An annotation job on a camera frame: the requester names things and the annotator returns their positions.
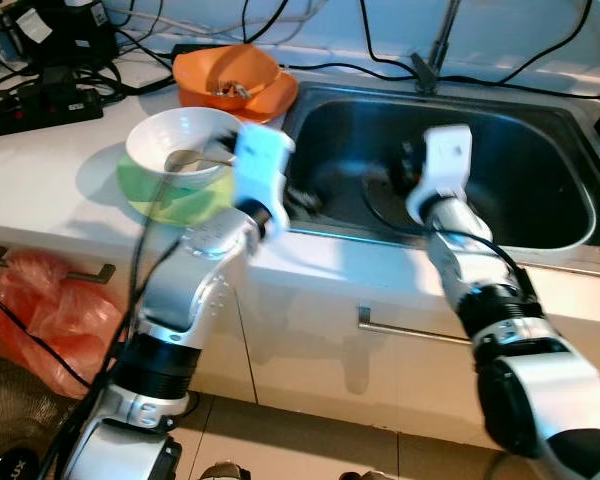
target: tiled floor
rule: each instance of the tiled floor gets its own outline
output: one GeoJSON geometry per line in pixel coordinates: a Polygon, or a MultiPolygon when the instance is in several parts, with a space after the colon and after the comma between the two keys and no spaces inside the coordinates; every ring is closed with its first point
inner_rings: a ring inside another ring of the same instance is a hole
{"type": "MultiPolygon", "coordinates": [[[[482,480],[497,455],[207,396],[174,436],[184,447],[177,480],[197,480],[206,468],[223,460],[246,468],[253,480],[338,480],[343,472],[369,470],[403,480],[482,480]]],[[[513,457],[493,476],[493,480],[536,478],[513,457]]]]}

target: stainless steel sink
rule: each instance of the stainless steel sink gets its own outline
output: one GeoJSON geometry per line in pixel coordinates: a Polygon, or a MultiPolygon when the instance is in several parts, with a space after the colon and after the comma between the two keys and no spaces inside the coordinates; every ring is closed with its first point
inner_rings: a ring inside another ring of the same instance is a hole
{"type": "Polygon", "coordinates": [[[304,83],[283,126],[296,141],[292,228],[424,246],[378,217],[412,224],[396,182],[404,145],[457,123],[473,134],[468,200],[495,241],[523,263],[600,274],[599,158],[556,108],[304,83]]]}

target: cabinet handle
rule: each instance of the cabinet handle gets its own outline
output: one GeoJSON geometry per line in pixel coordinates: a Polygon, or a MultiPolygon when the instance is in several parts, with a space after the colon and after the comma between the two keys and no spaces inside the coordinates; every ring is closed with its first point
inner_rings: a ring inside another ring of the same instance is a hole
{"type": "MultiPolygon", "coordinates": [[[[8,248],[0,246],[0,267],[7,268],[7,262],[4,261],[4,256],[9,251],[8,248]]],[[[91,283],[100,283],[102,285],[106,285],[111,280],[111,277],[116,271],[115,265],[111,265],[110,263],[105,263],[102,265],[100,272],[93,275],[91,273],[82,273],[82,272],[69,272],[67,273],[67,278],[72,278],[74,280],[82,280],[84,282],[91,283]]]]}
{"type": "Polygon", "coordinates": [[[371,309],[362,305],[358,307],[358,328],[368,332],[405,335],[408,337],[426,338],[427,340],[438,340],[440,342],[471,345],[471,340],[468,338],[454,337],[453,335],[443,335],[441,333],[425,332],[423,330],[416,330],[413,328],[394,327],[392,325],[374,323],[371,321],[371,309]]]}

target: orange plastic bag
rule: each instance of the orange plastic bag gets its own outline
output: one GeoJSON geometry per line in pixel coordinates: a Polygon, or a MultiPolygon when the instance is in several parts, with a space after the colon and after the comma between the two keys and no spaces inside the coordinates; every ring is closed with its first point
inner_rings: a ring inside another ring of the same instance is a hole
{"type": "MultiPolygon", "coordinates": [[[[102,290],[66,278],[71,266],[38,251],[14,252],[0,273],[0,300],[78,375],[91,382],[122,319],[102,290]]],[[[54,392],[81,398],[87,389],[0,310],[0,356],[27,368],[54,392]]]]}

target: white countertop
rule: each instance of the white countertop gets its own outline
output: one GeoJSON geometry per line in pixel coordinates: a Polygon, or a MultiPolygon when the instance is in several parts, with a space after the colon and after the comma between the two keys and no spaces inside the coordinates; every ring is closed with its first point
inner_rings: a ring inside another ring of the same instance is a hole
{"type": "MultiPolygon", "coordinates": [[[[297,77],[332,83],[345,78],[316,73],[297,77]]],[[[358,86],[413,88],[412,83],[353,75],[346,79],[358,86]]],[[[447,85],[441,86],[440,93],[525,103],[539,98],[521,92],[507,92],[504,97],[495,90],[447,85]]],[[[600,112],[599,102],[547,98],[543,103],[571,107],[585,134],[600,112]]],[[[109,106],[103,119],[0,137],[0,241],[100,258],[129,258],[143,217],[118,188],[116,165],[124,154],[127,134],[139,121],[178,106],[172,87],[109,106]]],[[[278,118],[272,125],[281,123],[278,118]]],[[[159,226],[156,232],[148,247],[160,250],[178,229],[159,226]]],[[[446,308],[437,274],[421,251],[289,233],[261,249],[253,270],[277,279],[296,274],[296,278],[311,278],[314,285],[321,279],[397,302],[417,294],[423,305],[428,298],[432,307],[446,308]]],[[[600,321],[600,278],[536,269],[532,277],[548,311],[600,321]],[[569,285],[567,292],[576,289],[591,297],[586,303],[575,297],[565,299],[564,290],[556,288],[561,284],[569,285]]]]}

